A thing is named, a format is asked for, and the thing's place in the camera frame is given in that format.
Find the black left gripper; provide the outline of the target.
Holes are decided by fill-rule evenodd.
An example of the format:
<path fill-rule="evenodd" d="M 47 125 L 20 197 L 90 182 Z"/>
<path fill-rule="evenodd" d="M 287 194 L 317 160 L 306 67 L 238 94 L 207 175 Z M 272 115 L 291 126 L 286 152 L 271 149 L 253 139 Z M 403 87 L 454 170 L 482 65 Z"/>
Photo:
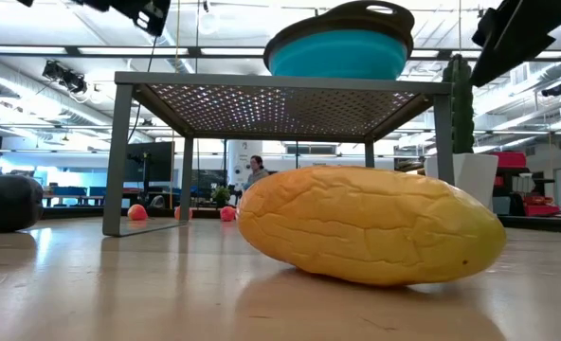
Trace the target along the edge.
<path fill-rule="evenodd" d="M 87 6 L 100 12 L 106 12 L 113 8 L 118 0 L 72 0 L 73 2 Z"/>

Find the grey perforated metal stand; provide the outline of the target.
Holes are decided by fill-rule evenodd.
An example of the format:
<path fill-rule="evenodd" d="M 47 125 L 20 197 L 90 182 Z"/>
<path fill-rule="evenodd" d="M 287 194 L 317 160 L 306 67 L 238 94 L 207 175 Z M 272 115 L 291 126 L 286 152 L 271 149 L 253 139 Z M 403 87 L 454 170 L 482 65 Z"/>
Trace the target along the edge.
<path fill-rule="evenodd" d="M 374 143 L 426 109 L 434 111 L 439 177 L 455 182 L 451 86 L 380 81 L 118 71 L 102 233 L 131 235 L 121 220 L 131 104 L 142 104 L 184 139 L 180 222 L 189 220 L 193 144 L 198 138 L 362 144 L 375 165 Z"/>

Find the dark toy avocado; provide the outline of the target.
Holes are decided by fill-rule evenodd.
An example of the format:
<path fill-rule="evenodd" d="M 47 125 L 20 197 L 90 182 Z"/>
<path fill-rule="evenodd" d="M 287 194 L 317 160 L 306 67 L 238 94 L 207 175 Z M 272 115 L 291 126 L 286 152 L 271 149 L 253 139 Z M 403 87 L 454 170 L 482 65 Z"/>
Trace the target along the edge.
<path fill-rule="evenodd" d="M 29 228 L 42 217 L 42 186 L 23 175 L 0 175 L 0 233 Z"/>

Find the blue collapsible bowl grey rim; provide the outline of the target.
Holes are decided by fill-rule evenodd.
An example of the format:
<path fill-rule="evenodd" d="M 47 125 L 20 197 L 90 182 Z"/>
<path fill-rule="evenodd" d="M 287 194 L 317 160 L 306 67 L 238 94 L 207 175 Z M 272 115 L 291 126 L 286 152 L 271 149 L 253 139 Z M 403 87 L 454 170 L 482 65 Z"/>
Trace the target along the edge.
<path fill-rule="evenodd" d="M 278 32 L 263 62 L 273 76 L 395 81 L 413 50 L 412 13 L 356 0 Z"/>

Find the large yellow toy mango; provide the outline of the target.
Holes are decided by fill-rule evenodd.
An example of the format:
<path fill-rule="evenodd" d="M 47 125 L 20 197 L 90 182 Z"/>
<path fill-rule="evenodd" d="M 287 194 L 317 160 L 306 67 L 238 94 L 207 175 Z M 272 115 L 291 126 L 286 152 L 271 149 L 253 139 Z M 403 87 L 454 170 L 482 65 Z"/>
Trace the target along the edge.
<path fill-rule="evenodd" d="M 365 167 L 267 176 L 243 195 L 237 224 L 274 260 L 376 286 L 469 277 L 490 267 L 506 243 L 498 217 L 463 190 Z"/>

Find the black ceiling-mounted device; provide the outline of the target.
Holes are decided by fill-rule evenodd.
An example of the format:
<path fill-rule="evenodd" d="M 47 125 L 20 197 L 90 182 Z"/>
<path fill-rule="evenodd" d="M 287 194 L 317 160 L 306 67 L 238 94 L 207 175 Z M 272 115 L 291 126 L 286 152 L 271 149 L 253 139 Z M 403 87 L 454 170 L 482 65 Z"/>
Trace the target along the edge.
<path fill-rule="evenodd" d="M 84 94 L 88 89 L 83 74 L 76 73 L 57 61 L 47 60 L 42 76 L 57 82 L 73 95 Z"/>

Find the black background monitor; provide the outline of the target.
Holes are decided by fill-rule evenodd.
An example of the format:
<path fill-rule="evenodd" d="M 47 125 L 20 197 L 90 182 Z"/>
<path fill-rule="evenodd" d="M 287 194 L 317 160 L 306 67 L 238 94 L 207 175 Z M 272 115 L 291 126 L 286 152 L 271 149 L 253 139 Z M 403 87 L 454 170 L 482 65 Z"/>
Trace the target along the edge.
<path fill-rule="evenodd" d="M 129 144 L 124 166 L 125 182 L 169 182 L 172 180 L 174 144 L 155 142 Z"/>

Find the small green background plant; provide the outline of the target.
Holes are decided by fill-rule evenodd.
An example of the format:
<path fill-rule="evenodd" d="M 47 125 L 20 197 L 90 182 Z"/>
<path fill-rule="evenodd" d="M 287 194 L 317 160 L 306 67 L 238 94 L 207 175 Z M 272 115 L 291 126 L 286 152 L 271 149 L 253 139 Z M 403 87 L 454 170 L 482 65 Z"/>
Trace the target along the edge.
<path fill-rule="evenodd" d="M 230 196 L 230 190 L 227 187 L 217 186 L 211 194 L 211 199 L 218 208 L 222 208 L 227 205 Z"/>

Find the person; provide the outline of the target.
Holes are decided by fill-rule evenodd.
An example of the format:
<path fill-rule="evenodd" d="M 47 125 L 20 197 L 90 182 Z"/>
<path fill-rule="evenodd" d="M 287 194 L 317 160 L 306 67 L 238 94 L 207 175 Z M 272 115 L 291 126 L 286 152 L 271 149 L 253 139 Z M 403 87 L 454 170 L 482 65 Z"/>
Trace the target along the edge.
<path fill-rule="evenodd" d="M 244 190 L 249 189 L 256 182 L 269 175 L 269 172 L 263 166 L 262 158 L 259 155 L 253 155 L 250 158 L 249 166 L 251 173 L 248 175 L 247 181 L 244 184 Z"/>

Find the white angular planter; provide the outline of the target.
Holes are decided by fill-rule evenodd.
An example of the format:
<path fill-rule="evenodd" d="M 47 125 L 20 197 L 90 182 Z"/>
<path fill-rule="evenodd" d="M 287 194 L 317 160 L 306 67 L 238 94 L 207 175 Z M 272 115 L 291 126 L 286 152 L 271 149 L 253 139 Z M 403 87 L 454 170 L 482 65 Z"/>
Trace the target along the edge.
<path fill-rule="evenodd" d="M 498 157 L 491 154 L 454 153 L 452 155 L 453 182 L 449 187 L 451 211 L 459 213 L 493 211 L 492 195 Z"/>

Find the red background storage bin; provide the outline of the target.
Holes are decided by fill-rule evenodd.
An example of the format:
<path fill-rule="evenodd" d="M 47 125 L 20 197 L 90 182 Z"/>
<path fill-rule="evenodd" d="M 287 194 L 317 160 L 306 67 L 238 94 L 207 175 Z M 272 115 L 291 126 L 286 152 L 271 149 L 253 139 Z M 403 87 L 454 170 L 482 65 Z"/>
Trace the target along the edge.
<path fill-rule="evenodd" d="M 493 152 L 498 158 L 498 167 L 503 169 L 524 169 L 527 167 L 527 157 L 519 152 Z"/>

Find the white background container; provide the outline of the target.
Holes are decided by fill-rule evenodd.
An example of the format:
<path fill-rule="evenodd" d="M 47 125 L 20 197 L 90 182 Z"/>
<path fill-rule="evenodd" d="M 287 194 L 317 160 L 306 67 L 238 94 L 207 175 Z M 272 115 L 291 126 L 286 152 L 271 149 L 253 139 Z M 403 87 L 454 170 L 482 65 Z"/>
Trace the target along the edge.
<path fill-rule="evenodd" d="M 526 194 L 535 188 L 535 181 L 531 173 L 520 173 L 512 177 L 512 191 Z"/>

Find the red low background equipment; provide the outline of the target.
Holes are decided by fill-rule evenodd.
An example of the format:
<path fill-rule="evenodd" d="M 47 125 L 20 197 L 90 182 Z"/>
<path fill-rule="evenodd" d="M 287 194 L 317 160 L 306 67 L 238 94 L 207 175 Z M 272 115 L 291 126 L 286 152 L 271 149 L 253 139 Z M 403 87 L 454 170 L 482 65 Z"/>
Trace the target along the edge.
<path fill-rule="evenodd" d="M 524 198 L 525 215 L 529 217 L 553 216 L 561 208 L 553 202 L 553 198 L 545 196 L 526 196 Z"/>

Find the black aluminium table frame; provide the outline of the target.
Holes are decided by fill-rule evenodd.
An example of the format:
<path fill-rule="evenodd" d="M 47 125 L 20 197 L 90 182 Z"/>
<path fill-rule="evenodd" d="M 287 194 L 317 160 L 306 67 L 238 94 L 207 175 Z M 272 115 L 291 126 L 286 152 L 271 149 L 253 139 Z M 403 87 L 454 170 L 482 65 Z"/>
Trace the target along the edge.
<path fill-rule="evenodd" d="M 33 226 L 40 220 L 46 219 L 76 219 L 102 216 L 102 206 L 48 207 L 44 209 L 37 209 L 35 213 L 30 213 L 28 211 L 23 212 L 22 214 L 14 214 L 9 209 L 0 210 L 0 232 L 10 233 L 26 229 Z M 498 218 L 505 227 L 561 233 L 561 218 L 506 215 L 500 215 Z"/>

